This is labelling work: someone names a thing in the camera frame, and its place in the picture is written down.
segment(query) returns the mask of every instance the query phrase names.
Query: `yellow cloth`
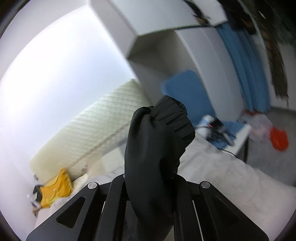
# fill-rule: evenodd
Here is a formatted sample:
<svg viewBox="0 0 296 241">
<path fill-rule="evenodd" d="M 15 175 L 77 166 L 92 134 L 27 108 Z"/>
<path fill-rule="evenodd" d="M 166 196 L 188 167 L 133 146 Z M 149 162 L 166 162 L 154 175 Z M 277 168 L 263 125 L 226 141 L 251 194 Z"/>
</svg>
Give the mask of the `yellow cloth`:
<svg viewBox="0 0 296 241">
<path fill-rule="evenodd" d="M 50 207 L 60 197 L 68 197 L 73 191 L 73 186 L 67 170 L 62 168 L 54 179 L 40 188 L 40 191 L 42 193 L 41 207 L 43 208 Z"/>
</svg>

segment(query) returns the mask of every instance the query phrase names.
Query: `blue chair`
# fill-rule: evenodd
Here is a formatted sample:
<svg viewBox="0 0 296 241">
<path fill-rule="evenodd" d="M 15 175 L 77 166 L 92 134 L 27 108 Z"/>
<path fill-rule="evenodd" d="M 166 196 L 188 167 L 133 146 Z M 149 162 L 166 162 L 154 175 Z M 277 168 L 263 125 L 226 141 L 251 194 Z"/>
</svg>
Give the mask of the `blue chair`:
<svg viewBox="0 0 296 241">
<path fill-rule="evenodd" d="M 204 115 L 216 116 L 202 82 L 192 70 L 186 70 L 165 80 L 161 91 L 185 105 L 187 116 L 194 127 Z"/>
</svg>

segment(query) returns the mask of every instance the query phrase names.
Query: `black cable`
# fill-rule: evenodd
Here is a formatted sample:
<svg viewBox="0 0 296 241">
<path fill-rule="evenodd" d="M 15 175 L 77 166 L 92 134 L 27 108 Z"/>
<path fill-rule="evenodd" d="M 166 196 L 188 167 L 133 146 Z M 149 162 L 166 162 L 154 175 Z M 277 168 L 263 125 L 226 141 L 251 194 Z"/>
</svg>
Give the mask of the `black cable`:
<svg viewBox="0 0 296 241">
<path fill-rule="evenodd" d="M 222 150 L 222 151 L 226 151 L 226 150 L 224 150 L 224 149 L 222 149 L 222 148 L 217 148 L 217 149 L 218 149 L 218 150 Z M 233 154 L 232 152 L 230 152 L 230 151 L 226 151 L 226 152 L 228 152 L 228 153 L 234 155 L 234 154 Z M 237 158 L 236 155 L 234 155 L 234 157 Z"/>
<path fill-rule="evenodd" d="M 219 134 L 219 135 L 222 137 L 222 139 L 223 139 L 225 142 L 227 142 L 226 139 L 224 138 L 224 136 L 223 136 L 220 132 L 218 132 L 217 130 L 215 130 L 214 128 L 212 128 L 212 127 L 210 127 L 210 126 L 197 126 L 197 127 L 195 127 L 195 129 L 200 129 L 200 128 L 206 128 L 206 129 L 209 129 L 209 130 L 215 132 L 216 134 Z M 224 149 L 222 149 L 222 148 L 217 148 L 217 149 L 218 149 L 218 150 L 222 150 L 222 151 L 226 151 L 226 152 L 232 154 L 235 158 L 237 158 L 236 155 L 234 155 L 234 154 L 233 154 L 232 152 L 230 152 L 230 151 L 224 150 Z"/>
<path fill-rule="evenodd" d="M 200 129 L 200 128 L 206 128 L 206 129 L 209 129 L 209 130 L 215 132 L 216 134 L 220 135 L 221 138 L 227 143 L 227 140 L 224 138 L 224 136 L 220 132 L 218 132 L 217 130 L 215 130 L 214 128 L 212 128 L 210 126 L 197 126 L 197 127 L 195 127 L 195 129 Z"/>
<path fill-rule="evenodd" d="M 235 136 L 235 135 L 233 135 L 232 133 L 230 133 L 230 132 L 229 132 L 229 134 L 230 134 L 230 135 L 232 135 L 232 137 L 236 138 L 236 136 Z"/>
</svg>

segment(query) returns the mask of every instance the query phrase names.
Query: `bed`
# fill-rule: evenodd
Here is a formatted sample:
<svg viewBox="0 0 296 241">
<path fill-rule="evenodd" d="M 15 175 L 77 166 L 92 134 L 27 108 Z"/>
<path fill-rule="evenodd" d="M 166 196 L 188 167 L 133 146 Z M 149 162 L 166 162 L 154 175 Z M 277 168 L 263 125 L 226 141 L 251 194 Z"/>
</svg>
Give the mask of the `bed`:
<svg viewBox="0 0 296 241">
<path fill-rule="evenodd" d="M 137 83 L 128 82 L 107 97 L 101 98 L 57 133 L 32 159 L 31 168 L 43 182 L 54 177 L 65 165 L 75 180 L 70 197 L 60 198 L 50 208 L 40 210 L 36 227 L 89 182 L 108 183 L 124 173 L 125 138 L 132 114 L 137 108 L 149 104 L 141 91 Z M 99 122 L 94 120 L 98 114 L 105 113 L 106 109 L 101 105 L 106 105 L 106 100 L 114 103 L 114 99 L 121 103 L 120 108 L 113 108 L 112 113 L 108 112 L 108 118 L 100 119 Z M 124 121 L 115 121 L 104 135 L 101 131 L 90 131 L 92 128 L 110 126 L 110 117 L 123 115 L 123 109 Z M 86 121 L 89 113 L 92 113 L 91 122 Z M 84 132 L 83 138 L 74 141 L 73 136 L 80 136 L 83 133 L 81 130 L 88 131 Z M 61 143 L 68 140 L 67 135 L 72 135 L 72 141 L 63 146 Z M 272 179 L 230 154 L 218 151 L 198 134 L 181 157 L 178 174 L 190 182 L 212 183 L 258 225 L 270 241 L 280 235 L 296 209 L 296 188 Z"/>
</svg>

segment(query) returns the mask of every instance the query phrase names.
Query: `black metal bracket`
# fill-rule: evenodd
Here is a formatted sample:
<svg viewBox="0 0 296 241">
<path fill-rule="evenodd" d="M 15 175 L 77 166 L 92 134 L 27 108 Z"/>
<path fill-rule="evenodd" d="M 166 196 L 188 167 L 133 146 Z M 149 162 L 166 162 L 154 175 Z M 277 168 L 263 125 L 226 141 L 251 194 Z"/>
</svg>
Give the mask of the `black metal bracket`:
<svg viewBox="0 0 296 241">
<path fill-rule="evenodd" d="M 268 241 L 267 235 L 209 182 L 176 175 L 177 241 Z M 90 183 L 29 234 L 27 241 L 121 241 L 129 201 L 123 175 Z"/>
</svg>

